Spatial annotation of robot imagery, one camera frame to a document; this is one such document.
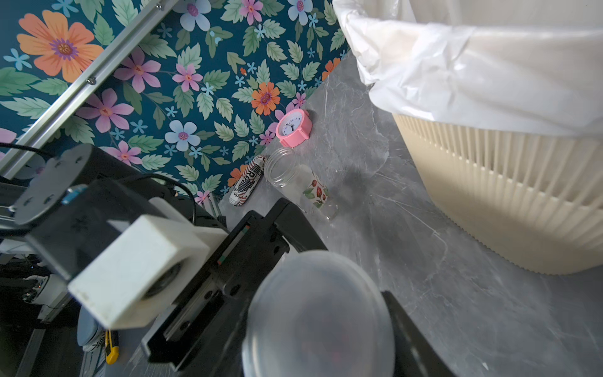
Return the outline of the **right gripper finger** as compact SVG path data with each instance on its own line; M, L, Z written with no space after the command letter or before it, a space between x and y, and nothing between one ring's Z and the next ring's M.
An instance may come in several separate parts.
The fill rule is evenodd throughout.
M391 292L382 292L394 330L394 376L454 377Z

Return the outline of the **clear jar with flower tea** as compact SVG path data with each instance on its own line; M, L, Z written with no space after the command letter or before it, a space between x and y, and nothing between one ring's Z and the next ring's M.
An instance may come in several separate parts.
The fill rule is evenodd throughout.
M301 163L294 149L279 148L265 163L266 180L306 213L317 211L331 221L338 205L330 198L330 190L313 170Z

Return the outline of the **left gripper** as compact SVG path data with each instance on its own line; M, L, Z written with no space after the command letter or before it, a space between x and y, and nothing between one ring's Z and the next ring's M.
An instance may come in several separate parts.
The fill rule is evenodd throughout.
M247 311L284 254L323 250L304 212L279 199L248 212L141 340L151 364L175 372L242 372Z

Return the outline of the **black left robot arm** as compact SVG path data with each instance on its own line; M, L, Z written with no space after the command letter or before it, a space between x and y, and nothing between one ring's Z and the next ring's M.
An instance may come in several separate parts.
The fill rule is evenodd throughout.
M324 243L288 199L228 230L176 186L80 145L20 190L1 237L28 243L106 330L145 328L150 363L219 375L240 358L261 282L290 250Z

